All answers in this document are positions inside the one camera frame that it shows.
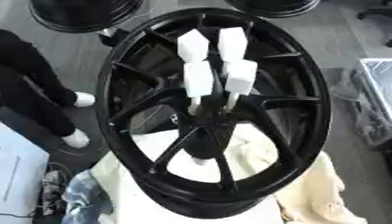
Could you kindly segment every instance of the gray floor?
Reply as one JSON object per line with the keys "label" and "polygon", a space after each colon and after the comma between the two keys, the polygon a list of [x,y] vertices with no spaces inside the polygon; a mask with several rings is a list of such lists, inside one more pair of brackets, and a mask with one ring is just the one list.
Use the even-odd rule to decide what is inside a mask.
{"label": "gray floor", "polygon": [[[392,37],[391,20],[370,18],[359,21],[355,14],[375,0],[330,0],[301,17],[271,20],[291,33],[322,67],[325,77],[333,81],[343,68],[363,57],[392,57],[383,46]],[[168,11],[214,6],[227,8],[223,0],[150,0],[138,17],[124,25],[134,25]],[[12,30],[35,43],[58,71],[64,84],[78,91],[95,91],[100,66],[109,52],[94,34],[70,35],[49,31],[35,23],[27,10],[27,0],[2,0],[0,28]],[[92,109],[67,111],[74,121],[93,138],[83,152],[68,149],[42,129],[26,135],[53,152],[54,160],[68,161],[78,171],[90,166],[106,149]],[[24,131],[27,121],[2,110],[0,116],[15,129]],[[333,99],[333,122],[325,150],[331,155],[339,175],[346,182],[343,196],[347,206],[369,223],[392,223],[392,181],[379,153],[367,147],[353,132],[353,123],[344,104]],[[80,154],[78,157],[69,153]]]}

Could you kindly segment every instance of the white sneaker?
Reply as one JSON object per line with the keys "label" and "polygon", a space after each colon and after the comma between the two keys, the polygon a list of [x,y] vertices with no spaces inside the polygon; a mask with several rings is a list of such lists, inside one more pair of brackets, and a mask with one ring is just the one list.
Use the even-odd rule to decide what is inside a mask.
{"label": "white sneaker", "polygon": [[90,107],[95,103],[95,96],[91,94],[76,92],[76,97],[74,106],[78,108]]}
{"label": "white sneaker", "polygon": [[64,136],[62,139],[67,145],[76,149],[84,148],[90,143],[90,139],[88,139],[86,133],[79,129],[76,129],[71,136]]}

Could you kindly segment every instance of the person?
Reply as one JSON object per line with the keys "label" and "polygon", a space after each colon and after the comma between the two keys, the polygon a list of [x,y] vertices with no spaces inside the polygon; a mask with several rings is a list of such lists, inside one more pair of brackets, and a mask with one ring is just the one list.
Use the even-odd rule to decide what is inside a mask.
{"label": "person", "polygon": [[[42,89],[42,94],[27,80]],[[32,119],[69,146],[81,149],[88,145],[89,139],[61,109],[84,108],[94,103],[93,95],[64,87],[31,43],[10,31],[0,30],[0,107]]]}

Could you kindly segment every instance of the black pants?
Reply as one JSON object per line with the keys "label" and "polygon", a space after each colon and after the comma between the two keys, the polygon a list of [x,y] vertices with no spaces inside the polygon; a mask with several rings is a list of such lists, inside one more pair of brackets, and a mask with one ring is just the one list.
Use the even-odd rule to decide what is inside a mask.
{"label": "black pants", "polygon": [[[42,88],[50,101],[37,93],[25,76]],[[56,136],[66,137],[74,133],[75,127],[61,107],[71,106],[75,101],[75,92],[61,85],[32,44],[0,30],[0,106],[32,119]]]}

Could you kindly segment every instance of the black wheel rim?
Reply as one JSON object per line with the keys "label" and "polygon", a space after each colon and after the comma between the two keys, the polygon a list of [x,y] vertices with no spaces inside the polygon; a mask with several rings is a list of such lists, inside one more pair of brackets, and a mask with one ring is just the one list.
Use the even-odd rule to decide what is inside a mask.
{"label": "black wheel rim", "polygon": [[[171,52],[171,57],[174,59],[171,69],[174,73],[180,74],[183,62],[176,54],[175,39],[177,36],[198,28],[209,37],[212,42],[211,46],[216,46],[217,31],[220,28],[234,26],[242,26],[250,40],[246,59],[259,63],[256,89],[260,88],[257,83],[266,80],[264,75],[273,70],[269,67],[270,65],[278,69],[281,67],[285,72],[282,77],[295,74],[303,83],[301,95],[281,93],[242,97],[234,109],[235,112],[228,117],[228,120],[236,122],[251,121],[262,130],[274,141],[279,150],[279,159],[266,171],[235,181],[228,168],[227,160],[222,153],[218,152],[214,156],[220,167],[221,181],[219,183],[202,183],[173,175],[165,167],[180,147],[171,147],[157,160],[158,163],[157,161],[154,163],[140,151],[129,133],[122,132],[127,119],[138,111],[157,104],[169,105],[176,111],[179,119],[182,117],[183,121],[190,119],[186,114],[185,105],[188,105],[189,101],[186,99],[185,90],[172,85],[172,82],[168,81],[170,79],[156,73],[151,75],[151,71],[144,71],[137,64],[140,62],[138,54],[144,53],[146,46],[147,48],[162,46]],[[267,46],[270,51],[258,52],[260,46]],[[213,67],[221,67],[219,54],[214,47],[210,48],[209,59]],[[275,71],[273,74],[281,73],[282,71]],[[129,77],[132,79],[131,82],[127,82],[126,86],[142,82],[154,87],[155,90],[145,94],[142,99],[134,103],[118,106],[118,102],[121,101],[117,97],[118,81],[123,82]],[[208,219],[227,217],[245,211],[266,195],[288,185],[302,174],[312,164],[324,145],[331,116],[329,94],[322,74],[311,56],[294,38],[260,18],[238,11],[210,8],[166,14],[132,31],[120,45],[113,49],[103,65],[98,81],[97,99],[99,123],[110,148],[129,169],[144,191],[173,212]],[[306,112],[305,117],[302,112],[300,113],[302,117],[300,123],[303,125],[299,131],[303,134],[300,139],[292,137],[290,141],[287,140],[288,138],[282,135],[266,112],[268,109],[281,107],[300,108],[301,111]],[[192,131],[197,128],[198,124],[193,124],[193,128],[188,129],[183,136],[190,133],[189,136],[191,136]],[[184,139],[177,141],[178,145],[182,146],[180,143],[182,140]],[[179,201],[180,206],[173,205]],[[208,211],[211,207],[215,208],[213,213],[211,210]]]}
{"label": "black wheel rim", "polygon": [[226,0],[240,11],[264,18],[288,18],[304,14],[315,8],[320,0],[256,1]]}
{"label": "black wheel rim", "polygon": [[30,12],[43,26],[58,32],[97,32],[129,19],[144,0],[31,0]]}

